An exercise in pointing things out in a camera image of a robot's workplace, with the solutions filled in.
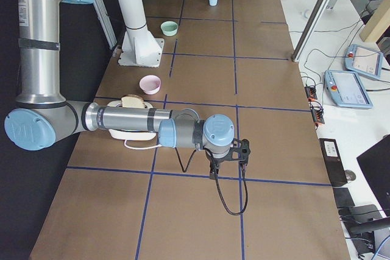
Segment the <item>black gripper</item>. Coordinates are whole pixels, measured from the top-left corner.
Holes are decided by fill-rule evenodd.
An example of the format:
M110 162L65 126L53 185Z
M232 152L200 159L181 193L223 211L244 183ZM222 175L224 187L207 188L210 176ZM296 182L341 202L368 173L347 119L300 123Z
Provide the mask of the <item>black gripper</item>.
M224 158L217 158L213 152L211 152L209 149L205 149L205 154L207 159L210 162L210 173L209 178L214 179L214 170L213 169L219 169L220 164L225 161Z

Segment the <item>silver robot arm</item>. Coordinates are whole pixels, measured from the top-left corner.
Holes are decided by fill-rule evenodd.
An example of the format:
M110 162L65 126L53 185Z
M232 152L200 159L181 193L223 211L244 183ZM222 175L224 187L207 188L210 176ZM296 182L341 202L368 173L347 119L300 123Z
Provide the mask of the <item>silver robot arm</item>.
M217 179L220 164L232 160L238 143L227 116L202 120L191 109L109 107L61 95L59 5L93 1L18 0L21 93L4 121L9 139L22 149L40 150L82 131L116 131L122 140L135 132L156 133L158 146L204 150L210 177Z

